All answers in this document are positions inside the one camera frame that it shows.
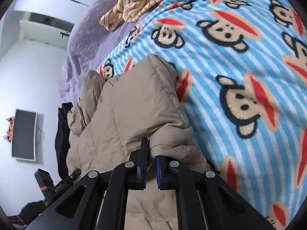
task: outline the blue and white striped blanket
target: blue and white striped blanket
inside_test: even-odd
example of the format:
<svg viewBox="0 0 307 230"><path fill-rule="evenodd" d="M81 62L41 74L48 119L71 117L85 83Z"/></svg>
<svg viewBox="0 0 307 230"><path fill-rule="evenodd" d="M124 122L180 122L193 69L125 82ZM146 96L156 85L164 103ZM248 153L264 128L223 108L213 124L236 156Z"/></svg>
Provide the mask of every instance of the blue and white striped blanket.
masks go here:
<svg viewBox="0 0 307 230"><path fill-rule="evenodd" d="M172 63L204 156L284 229L307 194L306 44L287 0L165 0L99 72L123 73L150 53Z"/></svg>

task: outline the metal screw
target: metal screw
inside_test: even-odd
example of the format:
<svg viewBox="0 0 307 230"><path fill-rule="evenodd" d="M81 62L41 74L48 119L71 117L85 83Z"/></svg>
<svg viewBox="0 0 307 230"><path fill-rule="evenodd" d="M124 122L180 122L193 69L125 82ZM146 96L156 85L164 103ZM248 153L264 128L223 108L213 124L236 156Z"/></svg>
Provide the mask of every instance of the metal screw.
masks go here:
<svg viewBox="0 0 307 230"><path fill-rule="evenodd" d="M128 161L125 163L125 167L132 168L134 166L134 162Z"/></svg>
<svg viewBox="0 0 307 230"><path fill-rule="evenodd" d="M179 166L179 162L177 162L177 161L171 161L171 162L169 163L169 165L170 165L171 167L173 167L173 168L176 168L176 167Z"/></svg>
<svg viewBox="0 0 307 230"><path fill-rule="evenodd" d="M98 172L97 172L97 171L91 171L91 172L88 174L88 177L89 177L89 178L95 178L97 175L98 175Z"/></svg>
<svg viewBox="0 0 307 230"><path fill-rule="evenodd" d="M215 173L213 171L209 170L209 171L206 172L206 176L208 178L213 178L213 177L215 177Z"/></svg>

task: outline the wall-mounted television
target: wall-mounted television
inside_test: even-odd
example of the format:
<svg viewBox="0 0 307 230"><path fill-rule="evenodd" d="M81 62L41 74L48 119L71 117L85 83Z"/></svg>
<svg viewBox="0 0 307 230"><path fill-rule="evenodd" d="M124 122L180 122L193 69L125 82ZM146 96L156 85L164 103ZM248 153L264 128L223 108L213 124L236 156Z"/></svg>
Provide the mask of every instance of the wall-mounted television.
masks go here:
<svg viewBox="0 0 307 230"><path fill-rule="evenodd" d="M37 112L17 109L12 134L12 158L35 161Z"/></svg>

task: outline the black cable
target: black cable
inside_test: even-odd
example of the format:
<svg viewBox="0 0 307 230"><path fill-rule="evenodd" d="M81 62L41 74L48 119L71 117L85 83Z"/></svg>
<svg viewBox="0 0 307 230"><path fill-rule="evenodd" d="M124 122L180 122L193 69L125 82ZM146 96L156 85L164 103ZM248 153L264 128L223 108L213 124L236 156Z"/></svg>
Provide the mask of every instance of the black cable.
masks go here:
<svg viewBox="0 0 307 230"><path fill-rule="evenodd" d="M41 129L38 126L36 126L36 128L38 128L39 131L40 131L40 140L37 143L35 143L35 144L39 144L41 142Z"/></svg>

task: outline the puffer jacket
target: puffer jacket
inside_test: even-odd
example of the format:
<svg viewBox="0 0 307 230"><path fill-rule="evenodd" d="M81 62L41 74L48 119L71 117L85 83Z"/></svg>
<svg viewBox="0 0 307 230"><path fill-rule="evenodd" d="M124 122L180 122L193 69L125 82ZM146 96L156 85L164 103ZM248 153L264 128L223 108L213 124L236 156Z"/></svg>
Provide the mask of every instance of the puffer jacket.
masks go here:
<svg viewBox="0 0 307 230"><path fill-rule="evenodd" d="M173 157L205 172L206 159L178 101L176 70L161 57L148 55L130 71L104 81L88 71L78 104L68 113L73 132L67 155L70 172L106 172L128 161L150 139L150 164L157 155ZM154 165L144 191L129 191L125 229L178 229L174 191L157 188Z"/></svg>

